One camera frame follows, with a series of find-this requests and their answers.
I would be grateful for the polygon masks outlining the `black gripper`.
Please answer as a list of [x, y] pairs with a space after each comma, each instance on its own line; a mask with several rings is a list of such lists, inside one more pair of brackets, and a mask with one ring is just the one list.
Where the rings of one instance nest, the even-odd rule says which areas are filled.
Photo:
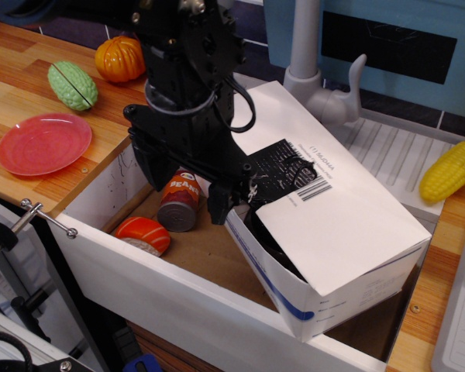
[[231, 88], [220, 88], [200, 106], [177, 110], [162, 97], [123, 110], [135, 158], [152, 187], [161, 191], [183, 167], [211, 182], [208, 213], [223, 225], [240, 193], [251, 186], [252, 166], [228, 127], [234, 116]]

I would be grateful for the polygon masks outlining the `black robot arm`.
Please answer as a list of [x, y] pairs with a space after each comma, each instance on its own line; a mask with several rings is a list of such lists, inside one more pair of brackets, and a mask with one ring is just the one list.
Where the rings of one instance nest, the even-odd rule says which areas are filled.
[[234, 20], [216, 1], [142, 1], [133, 25], [146, 65], [145, 105], [129, 105], [136, 159], [147, 180], [163, 189], [179, 168], [208, 183], [208, 212], [221, 225], [249, 201], [255, 167], [233, 139], [253, 127], [233, 124], [233, 76], [244, 62]]

